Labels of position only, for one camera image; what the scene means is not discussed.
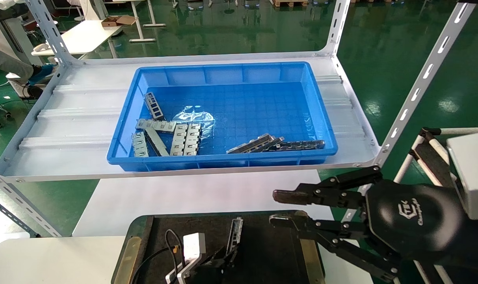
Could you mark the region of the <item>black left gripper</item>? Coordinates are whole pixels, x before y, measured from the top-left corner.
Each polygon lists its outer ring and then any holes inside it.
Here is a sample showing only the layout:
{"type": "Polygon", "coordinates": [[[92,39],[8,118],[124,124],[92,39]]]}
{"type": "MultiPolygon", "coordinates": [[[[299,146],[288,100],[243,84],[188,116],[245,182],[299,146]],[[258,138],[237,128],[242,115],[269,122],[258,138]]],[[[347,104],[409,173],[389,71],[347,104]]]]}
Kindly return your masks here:
{"type": "Polygon", "coordinates": [[[240,248],[221,248],[205,262],[190,269],[184,278],[186,284],[222,284],[225,279],[242,271],[242,264],[236,261],[241,253],[240,248]]]}

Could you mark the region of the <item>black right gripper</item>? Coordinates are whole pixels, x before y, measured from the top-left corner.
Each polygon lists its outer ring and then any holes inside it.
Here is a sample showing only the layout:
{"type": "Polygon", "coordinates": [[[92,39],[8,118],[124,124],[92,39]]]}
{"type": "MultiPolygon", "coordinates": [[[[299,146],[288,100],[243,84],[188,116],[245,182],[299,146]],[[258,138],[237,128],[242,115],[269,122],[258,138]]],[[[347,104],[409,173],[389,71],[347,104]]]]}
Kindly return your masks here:
{"type": "Polygon", "coordinates": [[[292,191],[273,191],[273,199],[282,204],[360,209],[366,200],[370,228],[361,222],[314,220],[295,214],[271,215],[270,225],[290,228],[298,238],[317,242],[328,252],[384,282],[393,282],[398,277],[400,255],[448,255],[466,221],[455,190],[427,184],[401,185],[382,179],[380,167],[370,166],[317,184],[300,183],[292,191]],[[352,191],[370,184],[375,185],[365,197],[352,191]]]}

